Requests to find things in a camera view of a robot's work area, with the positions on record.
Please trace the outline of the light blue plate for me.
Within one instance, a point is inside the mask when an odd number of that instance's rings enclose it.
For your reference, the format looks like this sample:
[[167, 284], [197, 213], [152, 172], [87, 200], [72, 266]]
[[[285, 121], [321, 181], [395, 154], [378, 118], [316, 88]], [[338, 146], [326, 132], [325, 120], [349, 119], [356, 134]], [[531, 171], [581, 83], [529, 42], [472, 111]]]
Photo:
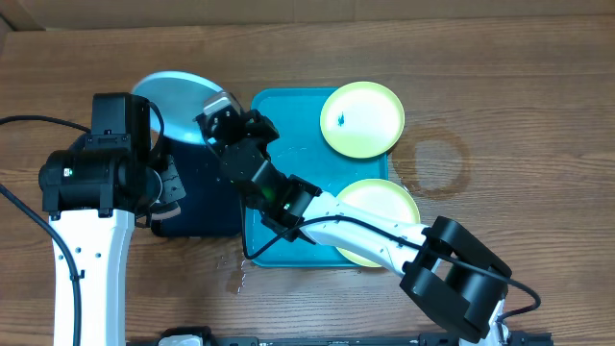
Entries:
[[153, 102], [162, 116], [163, 135], [175, 141], [204, 145], [194, 118], [204, 108], [205, 102], [221, 92], [218, 84], [201, 76], [182, 71], [160, 71], [140, 80], [132, 94]]

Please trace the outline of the dark sponge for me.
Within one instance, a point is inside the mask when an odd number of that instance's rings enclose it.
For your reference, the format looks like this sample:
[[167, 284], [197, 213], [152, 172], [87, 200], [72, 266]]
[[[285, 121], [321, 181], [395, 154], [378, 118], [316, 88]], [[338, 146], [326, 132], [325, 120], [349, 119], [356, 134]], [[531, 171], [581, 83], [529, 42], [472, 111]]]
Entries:
[[161, 221], [179, 215], [181, 213], [181, 207], [177, 202], [164, 205], [155, 204], [150, 208], [150, 213], [152, 221]]

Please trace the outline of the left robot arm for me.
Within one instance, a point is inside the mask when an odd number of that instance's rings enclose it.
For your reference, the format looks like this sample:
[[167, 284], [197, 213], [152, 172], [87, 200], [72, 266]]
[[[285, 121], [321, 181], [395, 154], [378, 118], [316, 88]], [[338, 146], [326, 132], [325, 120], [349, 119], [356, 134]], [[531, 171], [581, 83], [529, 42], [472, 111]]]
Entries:
[[151, 140], [148, 99], [99, 93], [91, 130], [53, 152], [38, 175], [54, 240], [54, 344], [126, 341], [126, 268], [136, 221], [180, 212], [186, 196], [171, 156]]

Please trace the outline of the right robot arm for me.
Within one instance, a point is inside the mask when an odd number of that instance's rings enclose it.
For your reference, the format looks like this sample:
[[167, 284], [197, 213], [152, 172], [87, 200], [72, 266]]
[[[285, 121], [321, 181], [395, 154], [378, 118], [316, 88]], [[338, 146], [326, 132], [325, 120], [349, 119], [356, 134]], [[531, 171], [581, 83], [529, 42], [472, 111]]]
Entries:
[[244, 206], [277, 238], [300, 238], [366, 258], [401, 277], [400, 287], [438, 326], [462, 340], [503, 342], [510, 268], [453, 219], [432, 225], [384, 218], [350, 206], [297, 176], [285, 176], [266, 151], [278, 138], [258, 111], [225, 106], [195, 118]]

